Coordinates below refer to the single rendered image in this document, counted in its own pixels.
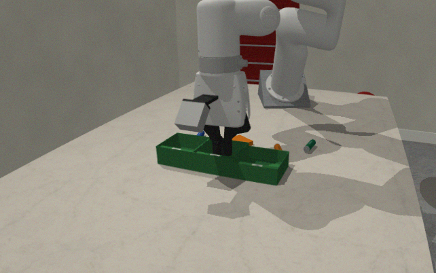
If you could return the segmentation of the green three-compartment tray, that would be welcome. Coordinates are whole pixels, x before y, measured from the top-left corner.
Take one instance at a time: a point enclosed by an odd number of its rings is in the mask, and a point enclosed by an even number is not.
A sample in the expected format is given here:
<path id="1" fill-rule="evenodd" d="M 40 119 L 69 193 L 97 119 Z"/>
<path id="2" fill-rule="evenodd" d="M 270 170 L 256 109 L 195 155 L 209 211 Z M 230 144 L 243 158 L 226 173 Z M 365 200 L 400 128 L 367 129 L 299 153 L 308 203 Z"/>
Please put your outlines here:
<path id="1" fill-rule="evenodd" d="M 178 132 L 157 145 L 156 153 L 161 165 L 276 186 L 289 166 L 288 151 L 232 140 L 232 155 L 223 156 L 213 154 L 209 137 Z"/>

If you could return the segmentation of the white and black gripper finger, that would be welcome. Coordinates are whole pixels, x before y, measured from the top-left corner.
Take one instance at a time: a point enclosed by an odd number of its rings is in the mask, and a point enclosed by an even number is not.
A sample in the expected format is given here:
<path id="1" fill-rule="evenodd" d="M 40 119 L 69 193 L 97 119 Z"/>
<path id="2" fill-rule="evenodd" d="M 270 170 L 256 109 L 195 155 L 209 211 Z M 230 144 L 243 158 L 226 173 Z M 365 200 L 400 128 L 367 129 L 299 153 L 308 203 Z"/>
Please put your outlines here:
<path id="1" fill-rule="evenodd" d="M 209 139 L 212 141 L 213 154 L 221 155 L 221 142 L 223 141 L 223 137 L 220 135 L 219 126 L 205 125 L 203 131 L 209 135 Z"/>
<path id="2" fill-rule="evenodd" d="M 237 135 L 241 133 L 245 133 L 250 131 L 251 126 L 249 123 L 249 119 L 246 117 L 244 120 L 244 125 L 238 128 L 232 128 L 232 127 L 225 127 L 224 128 L 224 138 L 221 142 L 221 155 L 223 156 L 231 156 L 232 154 L 232 139 Z"/>

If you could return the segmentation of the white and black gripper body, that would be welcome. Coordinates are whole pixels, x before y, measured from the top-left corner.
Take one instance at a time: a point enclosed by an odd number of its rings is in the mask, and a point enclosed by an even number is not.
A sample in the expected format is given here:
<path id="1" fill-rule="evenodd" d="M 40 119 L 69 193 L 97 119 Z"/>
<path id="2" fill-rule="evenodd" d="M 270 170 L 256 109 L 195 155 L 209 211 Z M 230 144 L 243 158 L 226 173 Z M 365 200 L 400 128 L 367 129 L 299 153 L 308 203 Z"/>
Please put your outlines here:
<path id="1" fill-rule="evenodd" d="M 219 96 L 219 99 L 209 104 L 210 111 L 205 125 L 238 128 L 244 125 L 246 112 L 250 118 L 249 89 L 244 71 L 197 72 L 194 98 L 203 94 Z"/>

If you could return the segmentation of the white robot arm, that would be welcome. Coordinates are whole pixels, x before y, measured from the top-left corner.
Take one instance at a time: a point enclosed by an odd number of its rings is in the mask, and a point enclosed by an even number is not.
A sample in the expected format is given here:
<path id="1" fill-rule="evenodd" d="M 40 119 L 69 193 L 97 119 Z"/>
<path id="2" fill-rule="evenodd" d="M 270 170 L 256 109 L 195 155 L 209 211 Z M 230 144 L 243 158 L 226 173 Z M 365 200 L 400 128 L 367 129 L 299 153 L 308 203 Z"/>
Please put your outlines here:
<path id="1" fill-rule="evenodd" d="M 284 103 L 301 98 L 307 46 L 327 51 L 337 46 L 346 0 L 292 1 L 321 8 L 327 15 L 294 7 L 279 11 L 269 0 L 200 1 L 197 5 L 199 71 L 233 73 L 247 67 L 248 60 L 240 55 L 240 36 L 265 36 L 276 30 L 273 74 L 266 80 L 266 90 L 272 98 Z M 202 133 L 209 104 L 217 99 L 219 96 L 207 94 L 194 100 L 183 98 L 175 125 L 179 130 Z"/>

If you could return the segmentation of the orange block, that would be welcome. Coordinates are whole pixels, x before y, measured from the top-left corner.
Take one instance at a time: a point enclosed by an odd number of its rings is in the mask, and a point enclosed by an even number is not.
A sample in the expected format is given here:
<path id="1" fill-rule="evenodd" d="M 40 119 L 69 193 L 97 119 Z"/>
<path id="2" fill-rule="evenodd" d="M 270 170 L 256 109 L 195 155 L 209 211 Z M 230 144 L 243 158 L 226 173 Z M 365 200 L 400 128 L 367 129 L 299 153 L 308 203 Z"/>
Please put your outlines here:
<path id="1" fill-rule="evenodd" d="M 248 139 L 248 138 L 246 138 L 246 137 L 244 137 L 244 136 L 241 136 L 241 135 L 237 135 L 237 136 L 235 136 L 232 140 L 233 140 L 233 141 L 248 142 L 248 143 L 249 143 L 249 146 L 252 146 L 252 145 L 253 145 L 253 141 L 252 141 L 252 140 L 250 140 L 250 139 Z"/>

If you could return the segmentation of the green battery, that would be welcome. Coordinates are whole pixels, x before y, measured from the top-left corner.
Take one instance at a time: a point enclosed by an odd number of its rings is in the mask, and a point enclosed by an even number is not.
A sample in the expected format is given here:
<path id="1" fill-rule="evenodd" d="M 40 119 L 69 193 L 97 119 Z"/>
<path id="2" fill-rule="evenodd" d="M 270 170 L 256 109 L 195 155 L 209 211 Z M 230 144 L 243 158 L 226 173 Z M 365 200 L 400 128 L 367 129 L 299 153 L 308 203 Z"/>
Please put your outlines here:
<path id="1" fill-rule="evenodd" d="M 304 147 L 304 151 L 308 153 L 316 144 L 316 141 L 314 139 L 310 140 L 310 142 Z"/>

